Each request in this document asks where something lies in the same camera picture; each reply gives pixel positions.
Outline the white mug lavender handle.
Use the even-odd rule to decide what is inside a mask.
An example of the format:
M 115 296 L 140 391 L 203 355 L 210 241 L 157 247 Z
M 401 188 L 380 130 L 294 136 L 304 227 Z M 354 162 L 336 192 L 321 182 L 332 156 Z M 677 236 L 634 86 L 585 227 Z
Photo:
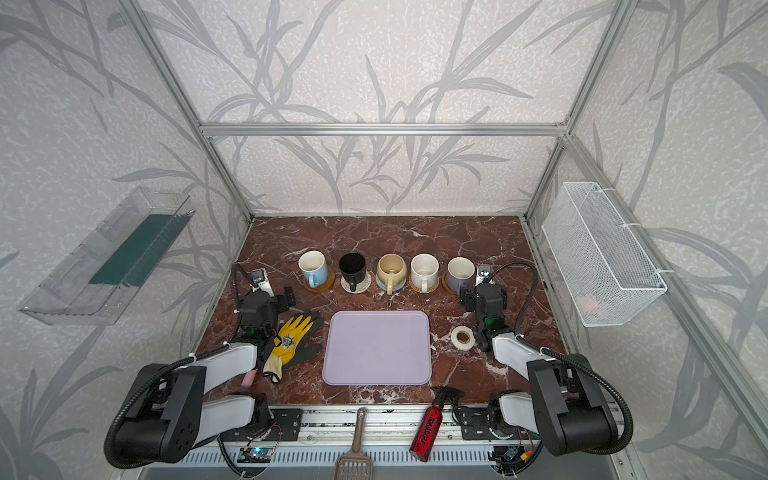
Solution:
M 445 283 L 456 294 L 470 287 L 475 276 L 474 263 L 466 257 L 454 257 L 447 265 Z

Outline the white mug blue outside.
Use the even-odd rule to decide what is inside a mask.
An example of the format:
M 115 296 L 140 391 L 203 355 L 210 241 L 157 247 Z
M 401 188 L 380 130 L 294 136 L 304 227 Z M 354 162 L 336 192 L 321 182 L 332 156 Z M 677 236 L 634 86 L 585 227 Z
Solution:
M 328 280 L 328 266 L 325 255 L 321 251 L 305 252 L 299 258 L 298 265 L 309 288 L 321 287 Z

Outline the beige mug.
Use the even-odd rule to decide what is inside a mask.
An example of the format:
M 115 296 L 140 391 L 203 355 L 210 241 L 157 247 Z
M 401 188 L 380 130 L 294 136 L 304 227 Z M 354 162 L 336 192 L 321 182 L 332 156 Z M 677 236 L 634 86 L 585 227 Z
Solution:
M 403 279 L 407 280 L 407 264 L 405 260 L 397 254 L 386 254 L 378 261 L 376 276 L 387 284 L 388 295 L 393 295 L 393 287 L 396 284 L 399 284 Z

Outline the black mug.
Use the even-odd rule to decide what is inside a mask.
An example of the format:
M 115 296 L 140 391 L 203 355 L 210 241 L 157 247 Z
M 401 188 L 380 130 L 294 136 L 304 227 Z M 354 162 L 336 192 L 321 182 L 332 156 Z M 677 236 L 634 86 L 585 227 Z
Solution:
M 352 288 L 355 288 L 367 273 L 366 259 L 358 252 L 346 253 L 339 260 L 339 269 L 342 277 L 345 277 Z

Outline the white woven spiral coaster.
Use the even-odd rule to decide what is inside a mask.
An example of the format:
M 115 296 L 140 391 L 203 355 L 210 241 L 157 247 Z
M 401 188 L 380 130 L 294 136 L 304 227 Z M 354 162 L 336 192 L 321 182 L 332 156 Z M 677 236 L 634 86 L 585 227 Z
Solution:
M 355 285 L 355 288 L 352 288 L 352 285 L 347 281 L 345 277 L 341 278 L 340 285 L 344 289 L 345 292 L 349 294 L 361 294 L 366 292 L 372 284 L 372 275 L 370 272 L 367 272 L 365 275 L 365 278 L 362 282 L 359 282 Z

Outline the brown wooden coaster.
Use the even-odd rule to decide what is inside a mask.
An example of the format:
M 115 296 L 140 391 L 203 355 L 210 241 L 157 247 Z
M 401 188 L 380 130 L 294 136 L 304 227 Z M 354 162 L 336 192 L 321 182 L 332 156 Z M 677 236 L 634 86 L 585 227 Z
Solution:
M 319 285 L 317 287 L 312 288 L 310 286 L 310 284 L 309 284 L 308 279 L 306 277 L 304 277 L 304 276 L 301 277 L 302 286 L 308 292 L 314 293 L 314 294 L 321 294 L 321 293 L 325 293 L 325 292 L 331 291 L 333 289 L 335 280 L 336 280 L 335 272 L 333 270 L 329 270 L 326 281 L 323 284 L 321 284 L 321 285 Z
M 471 289 L 474 286 L 475 276 L 456 278 L 450 272 L 447 272 L 442 275 L 440 282 L 446 292 L 459 296 L 463 290 Z

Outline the tan woven rattan coaster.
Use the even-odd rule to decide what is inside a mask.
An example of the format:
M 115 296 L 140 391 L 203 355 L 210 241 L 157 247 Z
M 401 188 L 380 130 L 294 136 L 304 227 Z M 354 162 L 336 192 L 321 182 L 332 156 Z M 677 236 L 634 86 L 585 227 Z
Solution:
M 420 285 L 415 284 L 410 277 L 408 278 L 408 284 L 410 288 L 416 291 L 417 293 L 428 294 L 428 293 L 434 292 L 440 286 L 440 281 L 439 279 L 436 280 L 435 283 L 432 286 L 429 286 L 426 291 L 422 291 Z

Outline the grey blue round coaster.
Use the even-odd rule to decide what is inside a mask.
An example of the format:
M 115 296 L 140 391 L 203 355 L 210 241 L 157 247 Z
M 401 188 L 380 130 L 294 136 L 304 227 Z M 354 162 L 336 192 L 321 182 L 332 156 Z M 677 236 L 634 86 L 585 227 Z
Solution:
M 375 281 L 376 281 L 376 284 L 378 285 L 378 287 L 380 289 L 382 289 L 385 293 L 389 294 L 388 287 L 387 287 L 387 284 L 385 282 L 383 282 L 378 276 L 375 277 Z M 403 279 L 399 284 L 396 284 L 393 287 L 393 293 L 396 293 L 396 292 L 402 290 L 404 288 L 404 286 L 406 285 L 406 283 L 407 283 L 407 280 Z

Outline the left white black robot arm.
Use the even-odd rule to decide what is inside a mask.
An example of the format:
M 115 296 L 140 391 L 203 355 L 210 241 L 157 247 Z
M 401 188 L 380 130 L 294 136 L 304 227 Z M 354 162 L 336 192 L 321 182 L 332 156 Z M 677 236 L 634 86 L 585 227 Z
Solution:
M 204 400 L 215 387 L 255 369 L 258 360 L 256 345 L 226 342 L 202 356 L 143 367 L 107 430 L 108 463 L 123 470 L 177 463 L 196 445 L 230 430 L 252 429 L 258 435 L 272 430 L 274 415 L 264 398 Z

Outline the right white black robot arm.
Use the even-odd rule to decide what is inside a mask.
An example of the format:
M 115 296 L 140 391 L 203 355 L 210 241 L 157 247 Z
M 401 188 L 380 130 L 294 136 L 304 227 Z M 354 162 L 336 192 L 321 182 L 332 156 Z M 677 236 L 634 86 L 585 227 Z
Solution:
M 528 381 L 528 399 L 499 398 L 505 423 L 532 429 L 554 456 L 612 455 L 629 445 L 634 423 L 618 390 L 583 355 L 536 347 L 510 329 L 504 287 L 482 281 L 461 289 L 459 301 L 477 319 L 478 346 Z

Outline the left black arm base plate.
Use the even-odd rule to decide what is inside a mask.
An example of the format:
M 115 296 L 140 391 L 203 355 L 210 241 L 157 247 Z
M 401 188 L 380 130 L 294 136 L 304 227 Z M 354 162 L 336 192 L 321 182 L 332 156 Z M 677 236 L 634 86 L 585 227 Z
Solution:
M 301 408 L 276 408 L 260 414 L 249 437 L 260 442 L 296 441 L 301 429 Z

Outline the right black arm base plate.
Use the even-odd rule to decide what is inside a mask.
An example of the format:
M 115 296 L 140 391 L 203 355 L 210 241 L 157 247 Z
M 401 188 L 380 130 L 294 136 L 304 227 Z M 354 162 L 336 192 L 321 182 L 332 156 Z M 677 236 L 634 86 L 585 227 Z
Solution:
M 540 440 L 538 434 L 503 420 L 497 404 L 484 407 L 459 405 L 452 412 L 454 422 L 461 428 L 464 440 Z

